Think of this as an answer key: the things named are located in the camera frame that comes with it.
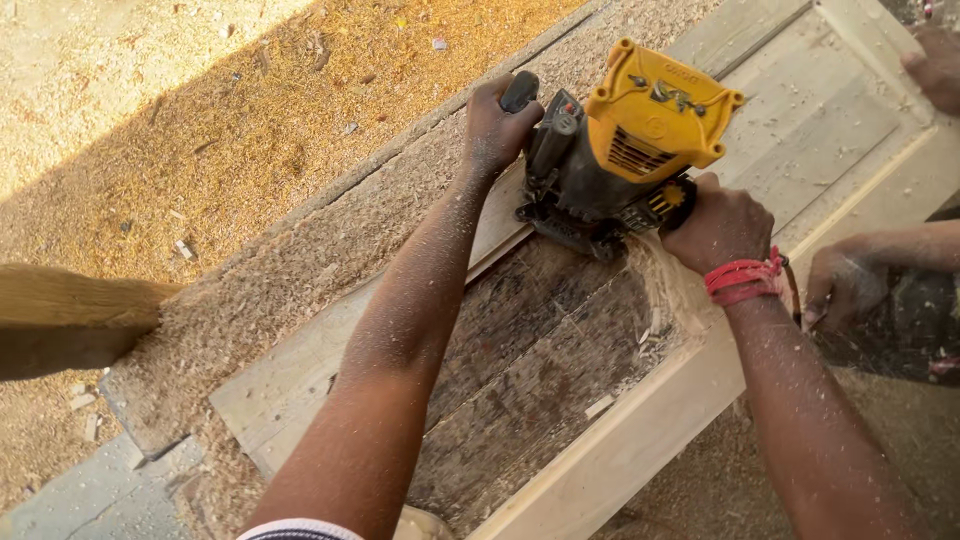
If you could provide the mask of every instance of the sleeve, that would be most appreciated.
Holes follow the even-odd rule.
[[[355,532],[326,521],[293,518],[256,526],[237,540],[363,540]]]

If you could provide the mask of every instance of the forearm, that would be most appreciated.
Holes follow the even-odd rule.
[[[768,473],[801,538],[916,538],[893,467],[776,297],[727,308]]]
[[[902,231],[866,233],[850,239],[867,260],[885,266],[960,272],[960,220],[924,223]]]
[[[368,540],[393,535],[492,180],[465,169],[400,248],[350,338],[324,407],[251,525],[314,517]]]
[[[477,220],[493,180],[493,174],[465,165],[404,243],[350,339],[342,377],[367,374],[371,367],[406,369],[415,362],[442,359],[463,298]],[[390,362],[384,363],[384,357]]]

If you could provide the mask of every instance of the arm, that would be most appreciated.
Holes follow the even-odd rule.
[[[543,108],[497,103],[513,79],[470,98],[464,164],[384,273],[326,403],[277,472],[250,526],[315,518],[390,539],[417,463],[427,401],[460,309],[480,209]]]
[[[960,272],[960,220],[858,234],[818,251],[810,266],[804,327],[849,325],[887,294],[892,266]]]
[[[663,247],[705,275],[732,260],[765,259],[773,217],[746,192],[698,179],[697,205]],[[923,526],[816,349],[780,299],[726,308],[770,480],[800,538],[920,538]]]

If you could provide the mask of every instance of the red thread bracelet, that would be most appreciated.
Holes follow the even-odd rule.
[[[780,249],[774,246],[770,249],[768,261],[741,259],[728,262],[704,276],[707,284],[707,294],[710,300],[719,306],[731,306],[757,296],[779,295],[780,284],[777,276],[783,267]],[[751,283],[731,290],[721,290],[725,287]]]

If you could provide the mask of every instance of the yellow power tool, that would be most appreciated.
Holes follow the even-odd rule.
[[[696,185],[685,174],[722,158],[720,136],[743,93],[629,38],[607,58],[602,85],[581,106],[560,90],[524,149],[527,204],[516,218],[577,251],[608,260],[626,231],[679,227]],[[519,112],[540,80],[521,71],[500,106]]]

